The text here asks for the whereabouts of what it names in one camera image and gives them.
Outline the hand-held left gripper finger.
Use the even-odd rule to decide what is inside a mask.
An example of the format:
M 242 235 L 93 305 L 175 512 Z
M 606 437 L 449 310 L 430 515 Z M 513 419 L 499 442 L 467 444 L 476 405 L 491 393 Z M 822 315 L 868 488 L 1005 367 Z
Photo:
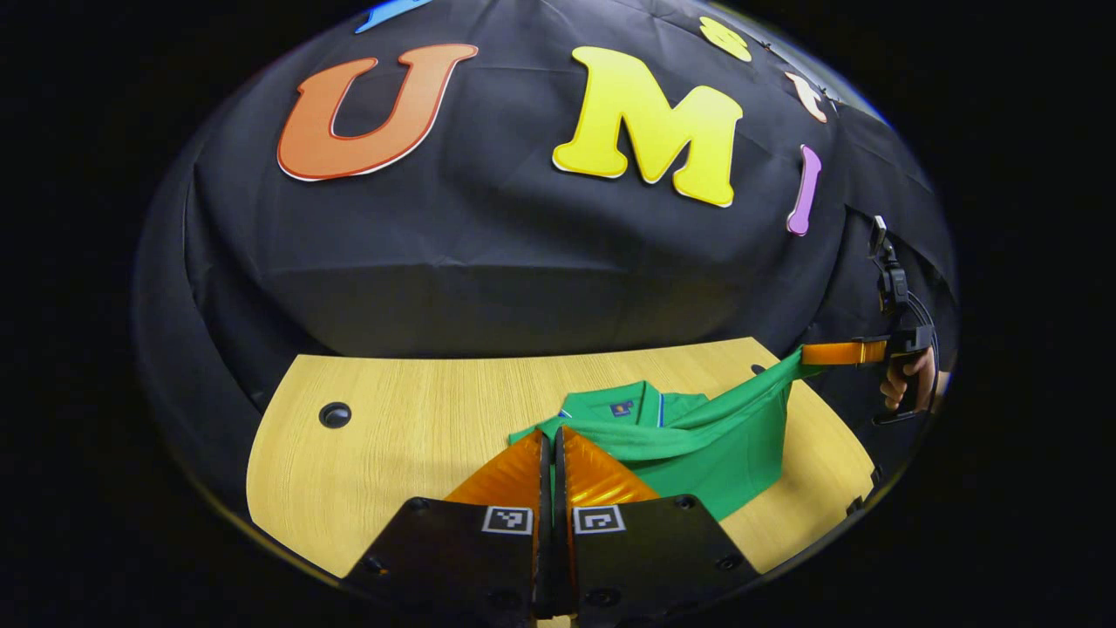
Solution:
M 345 589 L 431 627 L 533 627 L 554 521 L 550 439 L 519 439 L 448 497 L 407 497 Z
M 700 497 L 660 495 L 583 434 L 555 434 L 554 615 L 664 627 L 760 581 Z

